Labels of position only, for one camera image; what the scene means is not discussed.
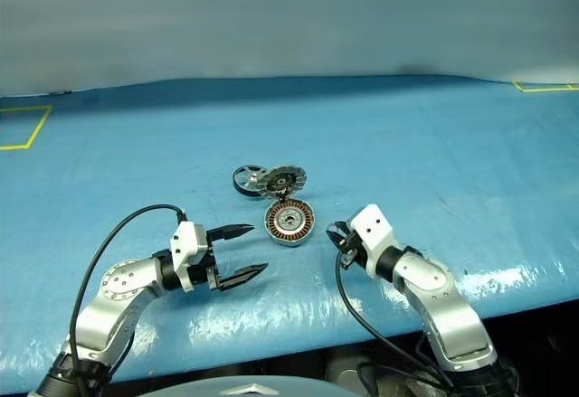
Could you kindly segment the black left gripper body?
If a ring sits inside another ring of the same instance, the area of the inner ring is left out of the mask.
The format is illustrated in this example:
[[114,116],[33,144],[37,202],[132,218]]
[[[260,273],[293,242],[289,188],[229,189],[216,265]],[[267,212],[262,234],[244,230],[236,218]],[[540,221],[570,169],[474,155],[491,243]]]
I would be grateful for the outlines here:
[[187,275],[191,284],[207,283],[211,290],[224,291],[220,273],[214,256],[213,242],[224,238],[224,229],[211,229],[206,234],[206,242],[194,255],[193,263],[187,267]]

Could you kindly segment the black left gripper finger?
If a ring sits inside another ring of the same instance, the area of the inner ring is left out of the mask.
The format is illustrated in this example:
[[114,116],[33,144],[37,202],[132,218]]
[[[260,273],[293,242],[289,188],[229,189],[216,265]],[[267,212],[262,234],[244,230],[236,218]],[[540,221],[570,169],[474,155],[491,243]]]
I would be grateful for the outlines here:
[[244,235],[254,229],[251,224],[228,224],[222,227],[211,229],[211,241],[231,240]]
[[242,269],[236,270],[230,277],[220,279],[218,282],[219,290],[229,290],[239,287],[242,284],[249,282],[251,279],[257,277],[260,273],[266,270],[267,263],[253,264]]

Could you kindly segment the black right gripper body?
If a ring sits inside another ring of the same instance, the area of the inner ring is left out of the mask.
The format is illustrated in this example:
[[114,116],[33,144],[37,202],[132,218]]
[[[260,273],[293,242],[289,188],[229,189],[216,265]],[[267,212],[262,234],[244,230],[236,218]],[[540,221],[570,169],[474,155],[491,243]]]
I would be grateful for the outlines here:
[[360,236],[355,231],[347,230],[338,242],[339,262],[342,269],[349,269],[356,264],[361,269],[367,263],[367,252]]

